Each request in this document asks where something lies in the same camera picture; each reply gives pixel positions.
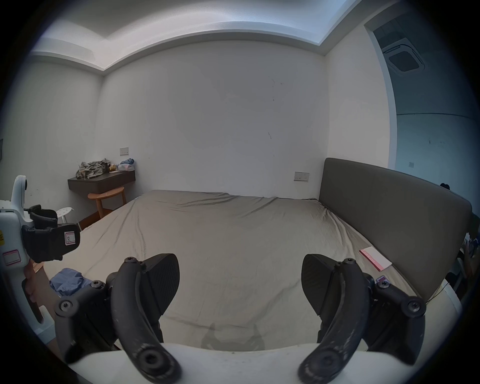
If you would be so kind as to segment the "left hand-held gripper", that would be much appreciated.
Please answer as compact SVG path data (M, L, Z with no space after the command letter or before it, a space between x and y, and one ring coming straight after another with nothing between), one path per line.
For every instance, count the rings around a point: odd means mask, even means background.
M58 225L58 216L52 209L40 204L24 211L27 178L15 178L11 199L0 203L0 267L9 294L18 305L27 324L39 327L43 316L37 304L25 292L24 269L30 258L35 263L62 261L63 256L80 245L80 227L75 223Z

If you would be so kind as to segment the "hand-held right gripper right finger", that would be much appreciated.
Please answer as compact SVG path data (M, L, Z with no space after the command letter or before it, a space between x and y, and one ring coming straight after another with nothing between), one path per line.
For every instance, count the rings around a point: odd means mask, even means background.
M321 320L317 347L300 364L299 379L306 384L334 380L357 350L381 352L414 365L425 331L425 301L388 280L376 282L355 259L335 261L307 254L302 263L305 297Z

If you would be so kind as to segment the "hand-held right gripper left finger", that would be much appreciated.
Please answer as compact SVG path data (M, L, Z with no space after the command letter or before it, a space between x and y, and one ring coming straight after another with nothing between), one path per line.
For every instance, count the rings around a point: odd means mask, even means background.
M163 346L160 317L180 283L177 256L162 253L139 261L127 257L106 282L94 280L55 306L61 358L76 363L96 352L111 352L119 341L134 367L151 383L173 384L182 374Z

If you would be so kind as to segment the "person's left hand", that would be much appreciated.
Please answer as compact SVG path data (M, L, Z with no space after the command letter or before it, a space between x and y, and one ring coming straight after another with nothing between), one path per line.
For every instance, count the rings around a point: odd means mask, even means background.
M24 287L20 287L20 311L28 327L38 338L54 334L55 304L58 301L56 292L51 288L44 266L30 259L23 269ZM37 320L31 303L40 310L41 320Z

